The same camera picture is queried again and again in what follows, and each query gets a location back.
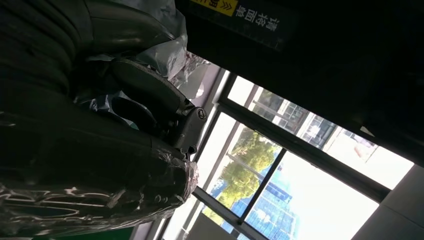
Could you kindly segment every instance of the window frame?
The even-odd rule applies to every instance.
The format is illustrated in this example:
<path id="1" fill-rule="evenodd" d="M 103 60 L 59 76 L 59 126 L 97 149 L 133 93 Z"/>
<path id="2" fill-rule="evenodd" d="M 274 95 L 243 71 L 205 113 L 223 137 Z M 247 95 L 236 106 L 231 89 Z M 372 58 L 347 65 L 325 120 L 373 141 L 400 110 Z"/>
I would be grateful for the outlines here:
<path id="1" fill-rule="evenodd" d="M 211 171 L 212 173 L 216 171 L 219 164 L 221 163 L 222 158 L 224 157 L 224 155 L 227 154 L 230 142 L 232 141 L 234 133 L 240 124 L 245 125 L 247 128 L 250 128 L 253 131 L 260 133 L 261 135 L 273 141 L 274 143 L 279 144 L 282 147 L 282 150 L 274 160 L 269 171 L 267 172 L 266 176 L 263 178 L 263 181 L 259 185 L 259 188 L 254 193 L 251 201 L 249 202 L 242 216 L 240 217 L 233 213 L 230 209 L 222 205 L 218 200 L 210 196 L 201 187 L 197 186 L 194 190 L 193 195 L 200 202 L 204 203 L 207 207 L 209 207 L 212 211 L 217 213 L 226 222 L 228 222 L 234 227 L 237 233 L 234 234 L 233 232 L 235 231 L 233 230 L 233 232 L 231 233 L 233 236 L 237 237 L 238 234 L 243 234 L 249 239 L 268 240 L 267 237 L 265 237 L 252 226 L 250 226 L 247 222 L 245 222 L 245 220 L 250 211 L 253 209 L 256 201 L 259 199 L 266 186 L 270 182 L 273 173 L 277 170 L 281 160 L 283 159 L 287 151 L 290 151 L 293 154 L 301 157 L 313 166 L 336 178 L 337 180 L 343 182 L 344 184 L 355 189 L 359 193 L 367 196 L 368 198 L 372 199 L 377 203 L 381 203 L 384 198 L 389 194 L 391 190 L 385 187 L 384 185 L 356 171 L 350 166 L 340 162 L 334 157 L 323 152 L 321 149 L 310 145 L 306 141 L 302 140 L 301 137 L 290 133 L 289 131 L 281 128 L 280 126 L 272 123 L 271 121 L 268 121 L 260 115 L 250 111 L 248 107 L 253 102 L 253 98 L 259 89 L 259 86 L 257 86 L 256 84 L 252 88 L 244 105 L 239 105 L 238 103 L 229 99 L 228 97 L 230 91 L 237 77 L 238 75 L 230 72 L 228 78 L 226 80 L 223 79 L 223 81 L 226 82 L 224 83 L 222 92 L 215 103 L 216 111 L 214 115 L 211 116 L 211 123 L 205 132 L 204 138 L 202 139 L 201 144 L 199 146 L 198 153 L 196 154 L 193 160 L 195 162 L 199 161 L 202 152 L 208 142 L 208 139 L 212 133 L 212 130 L 214 129 L 215 124 L 218 121 L 218 118 L 220 117 L 221 113 L 230 116 L 236 121 L 236 123 L 219 154 L 217 162 L 215 163 Z M 213 174 L 210 174 L 210 176 L 206 180 L 206 186 L 211 183 L 212 175 Z M 196 204 L 193 208 L 192 212 L 190 213 L 191 216 L 194 215 L 195 208 L 200 204 L 200 202 L 198 202 L 198 204 Z"/>

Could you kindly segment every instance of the yellow sign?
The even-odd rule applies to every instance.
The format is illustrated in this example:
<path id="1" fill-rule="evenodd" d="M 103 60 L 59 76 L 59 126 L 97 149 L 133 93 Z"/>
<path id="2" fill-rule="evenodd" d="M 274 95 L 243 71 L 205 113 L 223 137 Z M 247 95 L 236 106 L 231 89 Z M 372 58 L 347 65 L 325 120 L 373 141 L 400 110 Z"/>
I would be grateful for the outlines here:
<path id="1" fill-rule="evenodd" d="M 227 16 L 232 16 L 236 10 L 238 0 L 191 0 L 197 4 L 215 10 Z"/>

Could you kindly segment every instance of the wall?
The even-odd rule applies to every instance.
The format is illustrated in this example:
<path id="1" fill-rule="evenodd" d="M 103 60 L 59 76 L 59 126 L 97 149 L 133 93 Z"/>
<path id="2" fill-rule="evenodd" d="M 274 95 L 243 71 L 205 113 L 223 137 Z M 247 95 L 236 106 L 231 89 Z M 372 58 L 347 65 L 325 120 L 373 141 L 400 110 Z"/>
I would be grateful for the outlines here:
<path id="1" fill-rule="evenodd" d="M 352 240 L 424 239 L 424 168 L 414 166 Z"/>

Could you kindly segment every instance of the sign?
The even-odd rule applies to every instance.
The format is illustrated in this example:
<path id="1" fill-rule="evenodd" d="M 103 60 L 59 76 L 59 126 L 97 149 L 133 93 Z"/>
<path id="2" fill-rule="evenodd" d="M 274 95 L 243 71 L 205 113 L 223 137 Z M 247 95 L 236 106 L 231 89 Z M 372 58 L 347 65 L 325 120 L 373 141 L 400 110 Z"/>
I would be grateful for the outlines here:
<path id="1" fill-rule="evenodd" d="M 188 10 L 199 18 L 277 51 L 281 51 L 299 22 L 297 12 L 262 0 L 190 0 L 189 3 Z"/>
<path id="2" fill-rule="evenodd" d="M 227 16 L 232 16 L 237 6 L 237 0 L 191 0 Z"/>

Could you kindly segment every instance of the tree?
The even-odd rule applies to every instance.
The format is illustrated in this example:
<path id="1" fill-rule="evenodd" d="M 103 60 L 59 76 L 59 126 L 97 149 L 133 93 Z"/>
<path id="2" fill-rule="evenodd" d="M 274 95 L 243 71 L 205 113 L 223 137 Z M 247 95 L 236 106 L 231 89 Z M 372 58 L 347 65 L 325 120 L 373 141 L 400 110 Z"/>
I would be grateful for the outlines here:
<path id="1" fill-rule="evenodd" d="M 245 127 L 231 154 L 260 173 L 274 161 L 275 150 L 275 145 L 266 141 L 259 133 Z M 236 161 L 225 167 L 221 178 L 228 183 L 228 186 L 221 192 L 217 200 L 229 209 L 238 200 L 252 196 L 259 187 L 256 175 Z M 223 221 L 210 209 L 203 213 L 217 224 Z"/>

